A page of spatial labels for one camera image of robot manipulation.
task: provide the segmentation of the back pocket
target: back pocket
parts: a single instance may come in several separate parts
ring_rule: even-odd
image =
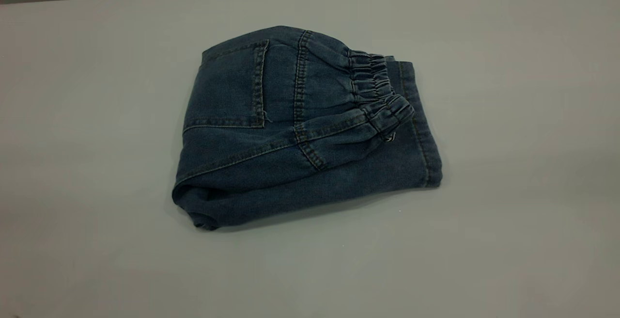
[[[193,127],[263,128],[263,65],[268,40],[204,53],[186,112]]]

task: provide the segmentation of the seam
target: seam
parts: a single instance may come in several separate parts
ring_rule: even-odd
[[[297,43],[297,67],[295,70],[295,93],[293,106],[293,122],[303,121],[304,114],[304,87],[306,86],[306,64],[308,62],[308,40],[311,31],[304,31]]]
[[[405,99],[407,99],[407,102],[411,103],[409,101],[409,93],[407,92],[407,88],[405,87],[405,79],[403,78],[403,64],[401,64],[400,62],[398,62],[398,69],[401,76],[401,86],[403,87],[403,94],[405,94]],[[426,150],[424,150],[424,146],[422,145],[422,141],[420,139],[420,131],[418,130],[418,126],[416,124],[416,113],[414,113],[412,117],[412,122],[414,124],[414,131],[416,132],[416,140],[418,142],[418,146],[420,146],[420,151],[422,152],[422,157],[424,159],[424,165],[427,170],[427,179],[424,183],[424,187],[427,187],[428,181],[430,180],[430,166],[428,166],[427,153]]]
[[[293,128],[297,147],[306,156],[310,164],[317,170],[321,170],[325,166],[325,162],[316,153],[314,148],[308,143],[308,137],[303,130],[304,120],[304,91],[306,86],[306,67],[308,64],[308,41],[312,36],[312,31],[305,30],[297,43],[297,67],[295,70],[295,91],[293,104]]]
[[[252,158],[256,158],[256,157],[268,154],[270,152],[274,152],[274,151],[277,151],[277,150],[282,150],[284,148],[295,146],[295,143],[287,142],[287,141],[270,143],[270,144],[267,144],[265,146],[274,145],[276,143],[279,143],[279,145],[276,145],[275,147],[270,148],[268,150],[264,150],[264,151],[258,152],[256,154],[252,154],[252,155],[248,155],[248,156],[241,155],[241,157],[239,157],[238,159],[236,159],[234,161],[231,161],[230,163],[226,163],[224,165],[219,165],[219,166],[216,166],[216,167],[213,167],[213,168],[204,168],[204,170],[201,170],[200,167],[196,168],[196,169],[194,169],[195,173],[190,173],[190,174],[182,177],[182,179],[180,179],[179,182],[177,182],[174,185],[174,187],[176,188],[177,186],[181,185],[183,182],[188,181],[189,179],[191,179],[193,177],[200,176],[200,175],[203,175],[203,174],[206,174],[206,173],[210,173],[210,172],[214,172],[215,170],[227,168],[228,166],[232,166],[232,165],[235,165],[237,163],[241,163],[242,161],[250,160]]]
[[[265,55],[269,40],[259,42],[259,47],[254,49],[254,91],[252,92],[252,102],[254,102],[254,111],[256,115],[256,125],[265,126],[264,102],[263,102],[263,68],[265,64]]]
[[[255,46],[262,46],[263,44],[266,46],[268,44],[268,42],[269,42],[269,40],[261,40],[260,42],[254,42],[254,43],[250,43],[250,44],[245,44],[245,46],[236,47],[234,49],[220,51],[217,54],[213,54],[213,55],[210,55],[210,56],[206,57],[204,59],[204,61],[215,60],[218,57],[222,57],[224,55],[227,55],[227,54],[230,54],[230,53],[235,53],[237,51],[248,49],[248,48],[252,48],[252,47],[255,47]]]

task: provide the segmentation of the denim pants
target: denim pants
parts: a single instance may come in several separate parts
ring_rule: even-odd
[[[195,226],[440,181],[410,62],[284,26],[204,51],[172,192]]]

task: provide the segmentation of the white table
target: white table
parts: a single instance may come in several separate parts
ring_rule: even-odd
[[[620,316],[619,2],[0,6],[0,316]],[[414,62],[441,188],[193,228],[200,53],[278,24]]]

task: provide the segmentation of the denim fabric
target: denim fabric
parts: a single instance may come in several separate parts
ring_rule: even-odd
[[[440,181],[410,62],[284,26],[203,53],[172,192],[197,227]]]

